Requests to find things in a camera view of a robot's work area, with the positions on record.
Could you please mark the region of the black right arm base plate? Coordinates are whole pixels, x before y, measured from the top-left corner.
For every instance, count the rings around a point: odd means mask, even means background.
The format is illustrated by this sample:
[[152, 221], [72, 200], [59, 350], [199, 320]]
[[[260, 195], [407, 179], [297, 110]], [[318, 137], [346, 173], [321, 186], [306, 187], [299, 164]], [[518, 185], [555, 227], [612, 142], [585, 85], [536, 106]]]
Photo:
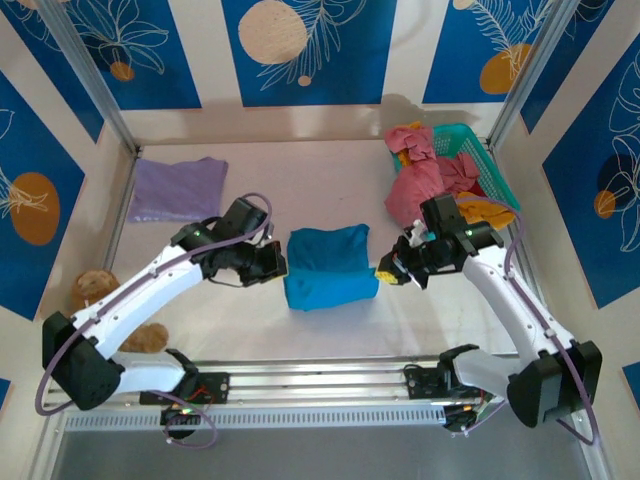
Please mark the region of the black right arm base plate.
[[403, 367], [403, 375], [409, 398], [454, 400], [480, 399], [491, 401], [495, 396], [477, 387], [462, 384], [453, 367], [438, 362], [435, 367], [410, 363]]

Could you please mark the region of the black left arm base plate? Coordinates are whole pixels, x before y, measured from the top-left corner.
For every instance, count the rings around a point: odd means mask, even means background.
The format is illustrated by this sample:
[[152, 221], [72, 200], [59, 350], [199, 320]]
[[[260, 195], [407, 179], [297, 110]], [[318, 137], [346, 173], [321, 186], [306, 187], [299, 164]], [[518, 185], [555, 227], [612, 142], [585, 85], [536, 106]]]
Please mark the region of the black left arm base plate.
[[196, 406], [226, 404], [229, 383], [226, 372], [198, 373], [183, 380], [170, 394]]

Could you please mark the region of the blue t-shirt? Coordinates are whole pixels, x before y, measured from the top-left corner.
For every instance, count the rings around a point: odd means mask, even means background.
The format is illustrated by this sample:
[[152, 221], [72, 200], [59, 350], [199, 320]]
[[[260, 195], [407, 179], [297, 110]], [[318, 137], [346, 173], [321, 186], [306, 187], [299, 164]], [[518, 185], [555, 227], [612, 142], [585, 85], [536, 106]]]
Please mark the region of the blue t-shirt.
[[293, 231], [284, 278], [289, 308], [309, 312], [374, 298], [379, 281], [369, 263], [368, 234], [366, 224]]

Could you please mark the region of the black controller box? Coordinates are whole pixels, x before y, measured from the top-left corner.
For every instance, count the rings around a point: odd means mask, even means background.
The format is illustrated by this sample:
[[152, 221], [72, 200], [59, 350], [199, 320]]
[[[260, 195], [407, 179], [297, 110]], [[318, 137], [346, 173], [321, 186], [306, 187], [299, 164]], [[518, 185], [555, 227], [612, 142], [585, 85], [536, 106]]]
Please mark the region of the black controller box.
[[168, 443], [177, 443], [191, 436], [201, 424], [201, 417], [192, 409], [172, 404], [160, 414], [160, 425]]
[[444, 407], [444, 428], [452, 434], [464, 434], [479, 422], [483, 406], [481, 404], [457, 404]]

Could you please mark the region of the pink t-shirt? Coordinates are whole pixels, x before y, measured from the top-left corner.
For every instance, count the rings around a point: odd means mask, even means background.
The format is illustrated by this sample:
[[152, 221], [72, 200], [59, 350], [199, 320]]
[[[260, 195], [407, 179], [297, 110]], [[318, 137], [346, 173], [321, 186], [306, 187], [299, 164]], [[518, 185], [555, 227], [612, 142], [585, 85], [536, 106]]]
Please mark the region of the pink t-shirt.
[[471, 155], [438, 155], [431, 127], [419, 122], [397, 126], [385, 133], [384, 140], [401, 164], [385, 199], [387, 212], [400, 227], [422, 218], [420, 205], [426, 200], [479, 191], [480, 170]]

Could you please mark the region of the aluminium frame post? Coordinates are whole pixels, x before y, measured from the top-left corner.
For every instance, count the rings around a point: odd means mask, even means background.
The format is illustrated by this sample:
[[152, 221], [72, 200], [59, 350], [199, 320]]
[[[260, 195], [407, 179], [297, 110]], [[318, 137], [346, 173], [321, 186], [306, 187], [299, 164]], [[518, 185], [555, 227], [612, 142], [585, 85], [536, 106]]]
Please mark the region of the aluminium frame post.
[[487, 146], [495, 154], [504, 143], [511, 125], [544, 70], [581, 0], [554, 0], [551, 11], [534, 41], [513, 87], [487, 137]]
[[40, 17], [93, 104], [103, 119], [110, 124], [125, 149], [136, 159], [140, 146], [134, 140], [115, 98], [64, 7], [57, 0], [34, 0], [34, 2]]

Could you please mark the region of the aluminium mounting rails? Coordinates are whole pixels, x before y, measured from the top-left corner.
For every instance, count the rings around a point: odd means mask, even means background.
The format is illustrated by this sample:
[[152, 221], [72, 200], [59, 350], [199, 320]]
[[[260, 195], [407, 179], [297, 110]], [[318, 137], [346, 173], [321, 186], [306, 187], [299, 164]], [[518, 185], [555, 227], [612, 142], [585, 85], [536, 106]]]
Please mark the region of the aluminium mounting rails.
[[[341, 360], [193, 362], [175, 349], [145, 354], [118, 352], [99, 361], [90, 374], [91, 385], [78, 387], [72, 400], [60, 383], [46, 377], [38, 386], [38, 412], [53, 415], [73, 406], [80, 410], [127, 403], [167, 407], [182, 400], [170, 394], [183, 380], [205, 372], [226, 372], [230, 389], [226, 405], [231, 408], [285, 408], [367, 406], [407, 402], [408, 390], [403, 367], [416, 363], [435, 367], [451, 360], [424, 358], [367, 358]], [[480, 399], [414, 399], [426, 404], [447, 406], [478, 404]]]

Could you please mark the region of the purple folded t-shirt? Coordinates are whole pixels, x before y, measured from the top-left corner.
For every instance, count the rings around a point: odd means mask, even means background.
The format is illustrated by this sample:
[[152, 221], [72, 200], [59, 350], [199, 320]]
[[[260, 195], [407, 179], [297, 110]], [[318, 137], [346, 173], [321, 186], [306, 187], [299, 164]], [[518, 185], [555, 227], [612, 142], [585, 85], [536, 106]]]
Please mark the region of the purple folded t-shirt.
[[190, 223], [217, 216], [228, 163], [212, 157], [166, 164], [139, 159], [127, 220]]

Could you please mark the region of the brown teddy bear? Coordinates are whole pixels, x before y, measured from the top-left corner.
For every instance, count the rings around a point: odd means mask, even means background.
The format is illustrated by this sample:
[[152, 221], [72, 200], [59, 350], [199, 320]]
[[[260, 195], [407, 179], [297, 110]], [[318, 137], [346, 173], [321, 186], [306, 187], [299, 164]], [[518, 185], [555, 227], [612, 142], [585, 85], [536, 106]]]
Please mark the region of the brown teddy bear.
[[[108, 270], [88, 270], [80, 274], [72, 284], [71, 312], [89, 307], [112, 293], [120, 286], [117, 278]], [[121, 352], [159, 353], [169, 340], [167, 328], [160, 323], [146, 323], [137, 327], [120, 345]]]

